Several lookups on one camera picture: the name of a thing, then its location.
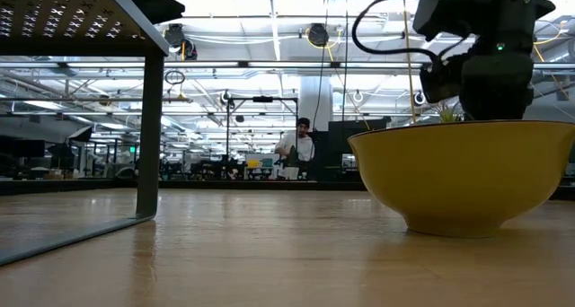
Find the yellow bowl with patterned inside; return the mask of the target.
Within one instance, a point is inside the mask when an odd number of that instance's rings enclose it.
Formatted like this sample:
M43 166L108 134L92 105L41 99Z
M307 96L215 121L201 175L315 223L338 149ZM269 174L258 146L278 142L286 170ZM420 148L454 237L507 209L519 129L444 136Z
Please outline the yellow bowl with patterned inside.
M481 238L553 194L575 124L440 123L369 131L348 142L367 191L410 230Z

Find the triangle-patterned planter with plant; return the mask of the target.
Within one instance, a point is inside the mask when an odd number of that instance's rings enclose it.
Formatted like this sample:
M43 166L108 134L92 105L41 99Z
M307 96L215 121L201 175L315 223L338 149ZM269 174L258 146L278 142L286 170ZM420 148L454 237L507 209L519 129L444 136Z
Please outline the triangle-patterned planter with plant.
M432 109L438 114L441 123L452 123L462 121L464 114L460 110L459 102L449 103L442 101L432 106Z

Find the grey perforated metal shelf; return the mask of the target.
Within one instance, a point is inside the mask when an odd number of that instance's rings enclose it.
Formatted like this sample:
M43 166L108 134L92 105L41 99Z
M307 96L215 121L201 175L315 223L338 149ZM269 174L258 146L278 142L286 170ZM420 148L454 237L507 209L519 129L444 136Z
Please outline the grey perforated metal shelf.
M0 0L0 56L143 57L141 160L134 215L0 250L0 267L153 219L164 58L169 45L131 0Z

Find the black cabinet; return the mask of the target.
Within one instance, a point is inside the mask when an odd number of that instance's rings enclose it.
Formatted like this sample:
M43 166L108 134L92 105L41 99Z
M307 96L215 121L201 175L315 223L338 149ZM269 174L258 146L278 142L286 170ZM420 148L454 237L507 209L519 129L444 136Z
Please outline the black cabinet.
M348 139L356 134L386 129L388 117L366 121L331 121L328 130L325 172L329 180L356 181L359 179L357 162Z

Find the person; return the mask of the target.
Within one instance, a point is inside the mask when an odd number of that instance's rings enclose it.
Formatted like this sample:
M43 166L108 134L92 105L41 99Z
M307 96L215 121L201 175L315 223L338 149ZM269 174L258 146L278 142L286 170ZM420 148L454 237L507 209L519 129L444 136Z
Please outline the person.
M301 172L309 172L314 158L314 141L308 135L309 118L299 118L296 131L285 133L275 145L274 153L278 154L280 167L297 167Z

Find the black gantry frame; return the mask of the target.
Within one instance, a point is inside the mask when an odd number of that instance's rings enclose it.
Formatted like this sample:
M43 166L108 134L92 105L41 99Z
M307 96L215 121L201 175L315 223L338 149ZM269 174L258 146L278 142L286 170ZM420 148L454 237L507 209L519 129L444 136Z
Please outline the black gantry frame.
M227 96L225 168L238 171L246 181L276 179L280 157L275 145L285 133L296 131L298 111L294 97ZM263 158L272 158L273 166L247 167L248 160Z

